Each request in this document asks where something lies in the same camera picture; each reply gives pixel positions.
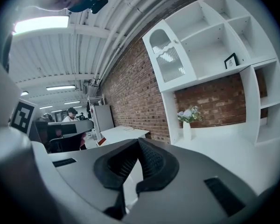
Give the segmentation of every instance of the white vase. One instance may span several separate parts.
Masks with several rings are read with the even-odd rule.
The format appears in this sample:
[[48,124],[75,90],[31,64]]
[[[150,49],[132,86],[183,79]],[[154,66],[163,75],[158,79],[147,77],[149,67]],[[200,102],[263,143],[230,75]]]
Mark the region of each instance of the white vase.
[[191,125],[184,121],[182,125],[182,129],[183,129],[183,139],[185,141],[191,141],[192,140]]

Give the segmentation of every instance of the ceiling light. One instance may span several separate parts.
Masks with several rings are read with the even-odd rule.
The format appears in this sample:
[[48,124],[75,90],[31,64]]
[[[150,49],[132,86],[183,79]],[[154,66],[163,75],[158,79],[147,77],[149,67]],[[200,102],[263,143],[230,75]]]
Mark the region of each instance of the ceiling light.
[[62,85],[62,86],[47,87],[47,90],[54,91],[54,90],[75,89],[75,88],[76,87],[74,85]]
[[42,108],[39,108],[39,109],[42,110],[42,109],[46,109],[46,108],[52,108],[52,106],[46,106],[46,107],[42,107]]
[[21,96],[28,95],[28,94],[29,94],[28,91],[23,91]]
[[14,35],[46,28],[67,28],[68,16],[38,17],[18,22],[14,27]]
[[80,101],[72,101],[72,102],[67,102],[67,103],[64,103],[64,104],[69,105],[69,104],[75,104],[75,103],[80,103]]

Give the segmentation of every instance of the ceiling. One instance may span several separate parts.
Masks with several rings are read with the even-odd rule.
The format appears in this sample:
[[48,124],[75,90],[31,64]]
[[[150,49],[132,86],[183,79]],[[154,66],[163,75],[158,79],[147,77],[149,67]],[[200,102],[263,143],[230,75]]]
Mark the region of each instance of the ceiling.
[[[70,13],[26,8],[19,21],[51,15],[69,15],[67,28],[43,29],[15,35],[10,52],[9,74],[29,94],[23,99],[51,112],[70,106],[86,105],[83,84],[89,82],[88,95],[96,94],[98,84],[136,35],[135,28],[162,0],[109,0],[98,13],[89,10]],[[48,86],[74,84],[75,90],[47,91]],[[80,100],[81,104],[64,105]]]

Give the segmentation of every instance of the rectangular vent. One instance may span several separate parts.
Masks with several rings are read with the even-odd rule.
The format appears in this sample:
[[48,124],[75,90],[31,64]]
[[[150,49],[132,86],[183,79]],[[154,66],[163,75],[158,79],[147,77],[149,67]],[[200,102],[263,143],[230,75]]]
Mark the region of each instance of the rectangular vent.
[[74,162],[76,162],[76,160],[74,160],[74,159],[65,159],[65,160],[60,160],[60,161],[53,162],[53,164],[57,168],[57,167],[68,165],[68,164],[71,164],[71,163],[74,163]]
[[245,205],[229,190],[229,188],[217,177],[204,180],[217,201],[220,203],[226,214],[231,217]]

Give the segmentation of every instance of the picture frame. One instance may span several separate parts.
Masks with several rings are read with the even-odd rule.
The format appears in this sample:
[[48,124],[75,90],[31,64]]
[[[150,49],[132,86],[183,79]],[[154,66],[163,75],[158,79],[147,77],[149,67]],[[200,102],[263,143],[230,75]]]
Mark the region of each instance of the picture frame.
[[230,57],[228,57],[225,61],[225,68],[227,70],[232,69],[236,66],[238,66],[238,59],[235,53],[233,53]]

